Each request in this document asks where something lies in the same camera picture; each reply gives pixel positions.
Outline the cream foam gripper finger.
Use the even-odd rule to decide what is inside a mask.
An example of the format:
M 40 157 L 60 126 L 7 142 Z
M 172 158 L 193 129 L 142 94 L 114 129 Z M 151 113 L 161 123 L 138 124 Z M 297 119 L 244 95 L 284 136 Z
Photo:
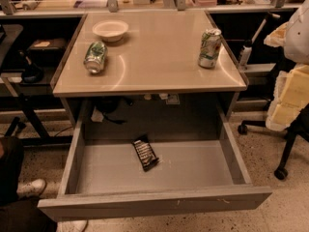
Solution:
M 289 72 L 280 71 L 273 95 L 267 111 L 266 127 L 272 131 L 282 131 L 309 103 L 309 66 L 296 64 Z

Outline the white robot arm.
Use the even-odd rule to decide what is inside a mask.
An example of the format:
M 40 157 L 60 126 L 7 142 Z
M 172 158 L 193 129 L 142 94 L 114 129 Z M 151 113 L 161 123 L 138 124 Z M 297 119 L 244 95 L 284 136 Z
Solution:
M 273 131 L 287 128 L 309 103 L 309 9 L 303 4 L 288 22 L 280 25 L 264 44 L 283 47 L 284 56 L 270 72 L 273 100 L 266 126 Z

